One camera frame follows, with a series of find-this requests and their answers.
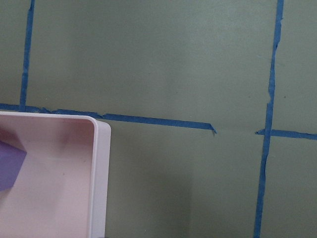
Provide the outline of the purple foam block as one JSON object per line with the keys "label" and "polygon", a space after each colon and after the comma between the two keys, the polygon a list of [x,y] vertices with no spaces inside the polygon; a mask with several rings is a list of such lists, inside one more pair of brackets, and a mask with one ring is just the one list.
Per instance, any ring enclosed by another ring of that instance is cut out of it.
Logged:
{"label": "purple foam block", "polygon": [[27,153],[7,143],[0,142],[0,190],[14,186]]}

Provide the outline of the pink plastic bin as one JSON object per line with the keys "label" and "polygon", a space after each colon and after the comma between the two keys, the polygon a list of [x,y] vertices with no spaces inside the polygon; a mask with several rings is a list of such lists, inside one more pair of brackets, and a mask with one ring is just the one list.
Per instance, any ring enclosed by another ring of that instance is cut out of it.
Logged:
{"label": "pink plastic bin", "polygon": [[90,116],[1,112],[1,141],[26,152],[0,193],[1,237],[105,237],[110,137]]}

